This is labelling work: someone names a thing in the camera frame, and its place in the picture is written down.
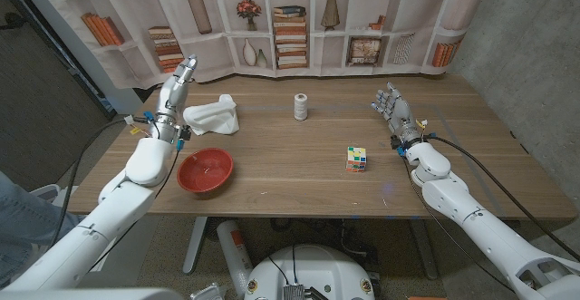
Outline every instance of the red bowl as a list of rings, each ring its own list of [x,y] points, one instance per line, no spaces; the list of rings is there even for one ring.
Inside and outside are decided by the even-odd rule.
[[[189,155],[179,166],[178,183],[191,192],[208,192],[221,186],[232,173],[234,160],[222,149],[204,149]]]

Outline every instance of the bookshelf backdrop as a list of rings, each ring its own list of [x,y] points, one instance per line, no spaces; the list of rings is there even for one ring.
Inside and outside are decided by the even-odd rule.
[[[197,82],[444,73],[480,0],[252,0],[251,18],[242,1],[49,0],[119,88],[164,82],[191,53]]]

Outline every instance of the white cloth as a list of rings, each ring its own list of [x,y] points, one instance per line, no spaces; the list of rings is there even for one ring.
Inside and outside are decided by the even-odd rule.
[[[219,102],[189,106],[183,119],[198,136],[208,131],[232,134],[239,130],[236,104],[229,94],[220,95]]]

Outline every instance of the rubik's cube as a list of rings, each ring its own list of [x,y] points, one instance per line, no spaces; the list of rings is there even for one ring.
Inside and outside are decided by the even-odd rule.
[[[346,170],[349,172],[364,172],[366,167],[366,149],[349,147]]]

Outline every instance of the spool of thread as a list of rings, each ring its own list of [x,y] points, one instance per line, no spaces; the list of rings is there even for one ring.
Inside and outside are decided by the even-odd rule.
[[[294,95],[294,117],[298,121],[306,120],[308,116],[308,97],[302,93]]]
[[[217,236],[226,257],[227,270],[236,287],[237,299],[242,299],[253,267],[236,221],[221,223],[217,227]]]

